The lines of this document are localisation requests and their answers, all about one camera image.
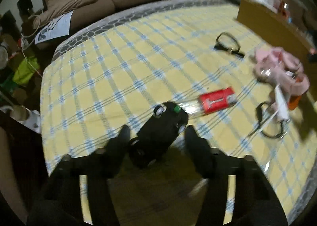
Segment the green button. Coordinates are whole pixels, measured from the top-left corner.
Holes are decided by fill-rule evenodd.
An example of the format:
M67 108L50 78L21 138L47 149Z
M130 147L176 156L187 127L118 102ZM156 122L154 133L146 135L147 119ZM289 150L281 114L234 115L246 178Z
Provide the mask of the green button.
M177 114L178 113L180 113L180 107L177 105L177 106L175 106L175 108L174 108L174 112L176 112Z

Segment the white printed paper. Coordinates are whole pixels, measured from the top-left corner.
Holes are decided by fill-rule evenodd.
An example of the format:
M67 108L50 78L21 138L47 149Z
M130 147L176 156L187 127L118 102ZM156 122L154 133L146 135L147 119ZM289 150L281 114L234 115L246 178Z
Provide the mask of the white printed paper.
M53 19L35 37L35 44L69 35L70 19L74 11Z

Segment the table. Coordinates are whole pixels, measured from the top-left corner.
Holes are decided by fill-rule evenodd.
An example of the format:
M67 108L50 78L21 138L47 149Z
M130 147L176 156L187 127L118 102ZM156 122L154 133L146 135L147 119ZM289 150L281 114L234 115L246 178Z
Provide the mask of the table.
M259 134L246 137L256 125L255 107L271 91L254 78L250 56L255 48L270 47L235 21L237 12L238 7L224 0L168 0L109 16L62 43L41 88L49 173L66 153L78 157L104 146L122 124L130 126L133 137L158 103L232 86L237 105L190 124L229 155L253 155L291 222L305 206L297 199L307 194L306 180L315 168L316 132L302 132L313 109L292 112L288 134L280 141ZM245 59L213 50L222 31L238 39ZM135 168L126 157L110 181L110 192L121 225L190 225L200 210L204 186L180 136L163 162L150 170ZM86 192L83 176L82 208L89 222ZM230 221L233 206L231 177L224 222Z

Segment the gray mosaic border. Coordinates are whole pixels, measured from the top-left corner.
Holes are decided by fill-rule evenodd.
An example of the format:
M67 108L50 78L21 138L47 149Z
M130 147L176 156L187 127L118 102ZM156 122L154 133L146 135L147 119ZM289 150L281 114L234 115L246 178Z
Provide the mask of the gray mosaic border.
M146 17L153 13L165 12L186 7L201 7L229 4L226 0L165 0L155 3L149 3L134 7L128 10L110 15L90 26L82 29L70 38L62 42L56 49L52 62L62 56L67 51L73 49L80 43L94 37L102 32L105 32L113 27L122 25L126 22L133 21L142 17ZM290 211L287 220L290 225L304 210L317 189L317 157L311 169L311 172L306 180L302 193L298 197L294 207Z
M80 43L126 22L137 20L153 13L160 13L168 10L175 10L186 7L223 5L226 3L229 2L226 0L165 0L141 5L115 13L91 24L90 26L82 29L81 31L77 32L76 34L72 35L70 38L62 42L56 48L52 62L67 51L79 45Z

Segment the pink fabric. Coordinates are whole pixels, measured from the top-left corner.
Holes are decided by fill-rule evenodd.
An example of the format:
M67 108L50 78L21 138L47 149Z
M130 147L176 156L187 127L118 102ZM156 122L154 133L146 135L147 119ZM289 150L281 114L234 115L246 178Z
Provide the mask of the pink fabric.
M303 73L302 63L292 54L284 51L281 47L272 48L269 51L256 50L257 64L254 67L256 76L271 84L280 84L281 88L290 95L302 95L309 89L309 80ZM270 70L270 75L261 73ZM292 79L285 71L295 73Z

